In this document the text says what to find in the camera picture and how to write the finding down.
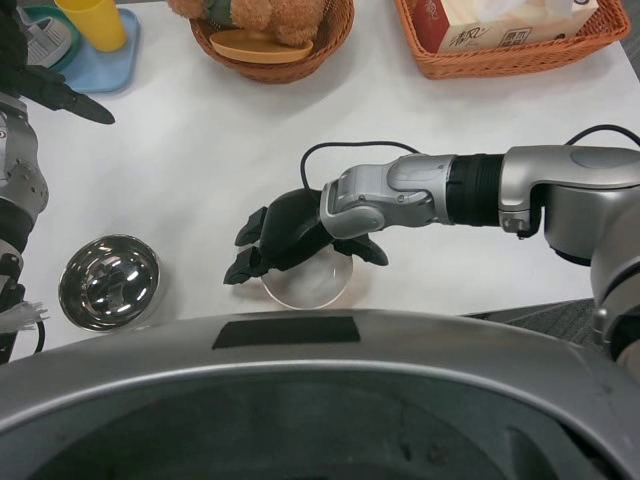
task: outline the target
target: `yellow cup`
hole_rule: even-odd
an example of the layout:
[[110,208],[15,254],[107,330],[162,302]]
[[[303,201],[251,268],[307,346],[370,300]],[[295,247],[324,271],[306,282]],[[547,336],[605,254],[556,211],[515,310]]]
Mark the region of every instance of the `yellow cup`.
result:
[[113,52],[127,43],[127,32],[113,0],[55,2],[96,50]]

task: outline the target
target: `black rectangular label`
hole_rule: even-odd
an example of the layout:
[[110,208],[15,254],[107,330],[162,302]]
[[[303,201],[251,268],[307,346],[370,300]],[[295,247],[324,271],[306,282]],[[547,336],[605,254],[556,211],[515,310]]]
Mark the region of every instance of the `black rectangular label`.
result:
[[229,322],[212,348],[359,341],[353,317],[291,317]]

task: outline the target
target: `blue tray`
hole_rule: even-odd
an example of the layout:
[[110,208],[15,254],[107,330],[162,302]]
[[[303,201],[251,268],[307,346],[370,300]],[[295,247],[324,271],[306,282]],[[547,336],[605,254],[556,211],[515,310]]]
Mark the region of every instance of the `blue tray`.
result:
[[60,71],[67,85],[76,92],[113,92],[131,81],[138,54],[140,24],[132,11],[118,10],[127,31],[127,44],[115,52],[102,53],[83,38],[76,57]]

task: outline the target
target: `clear glass dish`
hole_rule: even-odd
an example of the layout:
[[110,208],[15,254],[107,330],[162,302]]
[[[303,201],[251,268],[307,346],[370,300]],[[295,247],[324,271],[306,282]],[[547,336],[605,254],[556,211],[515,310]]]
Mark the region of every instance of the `clear glass dish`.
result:
[[262,284],[271,298],[287,308],[317,310],[340,298],[352,273],[353,259],[329,246],[286,272],[271,270],[262,277]]

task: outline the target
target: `tissue box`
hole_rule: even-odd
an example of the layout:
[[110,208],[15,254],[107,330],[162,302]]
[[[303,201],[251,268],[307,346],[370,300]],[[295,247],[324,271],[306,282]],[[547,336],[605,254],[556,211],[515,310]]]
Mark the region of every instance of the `tissue box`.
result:
[[473,0],[418,0],[413,22],[428,52],[460,53],[569,38],[597,9],[597,0],[574,0],[571,15],[560,16],[547,9],[545,0],[529,0],[483,22]]

